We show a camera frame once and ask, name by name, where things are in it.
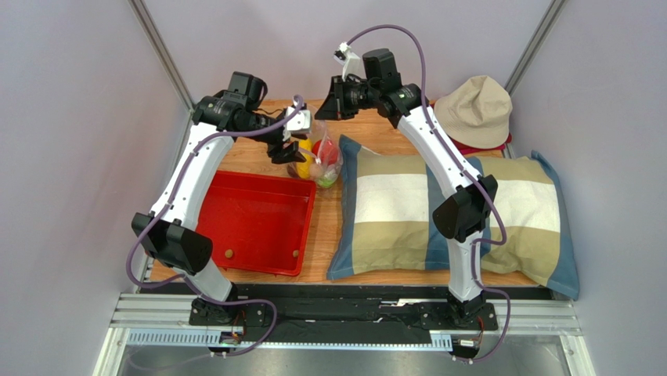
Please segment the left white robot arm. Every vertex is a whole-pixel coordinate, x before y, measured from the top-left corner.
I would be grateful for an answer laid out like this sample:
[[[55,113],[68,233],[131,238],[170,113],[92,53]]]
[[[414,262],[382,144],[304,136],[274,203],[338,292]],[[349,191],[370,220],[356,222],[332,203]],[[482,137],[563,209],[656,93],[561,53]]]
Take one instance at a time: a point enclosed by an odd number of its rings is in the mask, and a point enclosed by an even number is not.
[[[239,138],[265,143],[274,164],[305,159],[290,139],[310,128],[305,100],[295,95],[279,117],[271,117],[259,111],[267,93],[262,79],[236,71],[227,89],[196,103],[186,147],[166,188],[148,213],[138,212],[132,219],[137,241],[126,262],[132,262],[137,249],[143,247],[149,257],[173,269],[196,293],[193,315],[210,323],[230,325],[241,316],[236,285],[215,265],[212,240],[196,231],[204,198],[222,159]]]

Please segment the clear zip top bag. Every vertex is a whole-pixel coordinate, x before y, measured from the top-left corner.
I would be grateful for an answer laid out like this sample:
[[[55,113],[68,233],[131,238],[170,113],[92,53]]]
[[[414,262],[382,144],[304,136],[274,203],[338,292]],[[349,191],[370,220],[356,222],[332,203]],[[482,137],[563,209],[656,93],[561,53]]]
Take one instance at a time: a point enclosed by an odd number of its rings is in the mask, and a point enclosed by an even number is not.
[[[326,122],[314,119],[318,107],[307,105],[306,109],[312,116],[310,132],[305,135],[305,139],[291,139],[297,142],[305,162],[289,163],[287,173],[295,179],[311,180],[319,188],[331,188],[344,163],[341,150],[334,142]]]

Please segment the white green cauliflower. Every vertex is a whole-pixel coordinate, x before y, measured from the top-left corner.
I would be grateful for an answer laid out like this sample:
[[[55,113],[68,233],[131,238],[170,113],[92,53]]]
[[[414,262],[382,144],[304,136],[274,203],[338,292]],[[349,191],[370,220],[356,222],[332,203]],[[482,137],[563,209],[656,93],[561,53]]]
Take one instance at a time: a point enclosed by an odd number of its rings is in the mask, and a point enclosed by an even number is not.
[[[322,175],[318,179],[315,179],[315,184],[319,188],[328,189],[331,188],[334,183],[337,181],[338,175]]]

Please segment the red yellow apple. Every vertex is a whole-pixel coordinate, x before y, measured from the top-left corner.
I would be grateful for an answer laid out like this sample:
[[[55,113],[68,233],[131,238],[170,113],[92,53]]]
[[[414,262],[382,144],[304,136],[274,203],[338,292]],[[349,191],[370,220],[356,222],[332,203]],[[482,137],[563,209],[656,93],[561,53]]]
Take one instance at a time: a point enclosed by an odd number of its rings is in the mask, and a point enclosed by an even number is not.
[[[312,152],[322,165],[335,165],[339,160],[338,148],[329,138],[317,141],[312,147]]]

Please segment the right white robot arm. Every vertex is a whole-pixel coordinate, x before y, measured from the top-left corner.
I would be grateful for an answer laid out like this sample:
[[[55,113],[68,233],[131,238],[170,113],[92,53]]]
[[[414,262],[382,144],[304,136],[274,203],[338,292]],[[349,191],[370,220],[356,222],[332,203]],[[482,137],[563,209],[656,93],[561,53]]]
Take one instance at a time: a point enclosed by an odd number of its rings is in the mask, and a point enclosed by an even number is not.
[[[432,213],[447,241],[450,281],[445,318],[457,326],[476,324],[486,303],[478,275],[478,245],[492,211],[498,183],[483,176],[456,149],[437,123],[416,84],[402,82],[394,54],[386,48],[358,56],[345,42],[334,52],[342,65],[315,119],[343,121],[374,108],[418,150],[445,198]]]

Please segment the yellow mango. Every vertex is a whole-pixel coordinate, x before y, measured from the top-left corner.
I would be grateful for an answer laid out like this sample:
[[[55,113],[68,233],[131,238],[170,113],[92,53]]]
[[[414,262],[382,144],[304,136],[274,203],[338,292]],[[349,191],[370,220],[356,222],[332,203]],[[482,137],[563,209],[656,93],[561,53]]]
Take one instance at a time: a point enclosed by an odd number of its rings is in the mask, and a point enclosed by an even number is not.
[[[298,140],[299,153],[304,157],[304,161],[295,163],[295,171],[300,179],[310,178],[310,167],[315,161],[312,154],[312,141],[310,139]]]

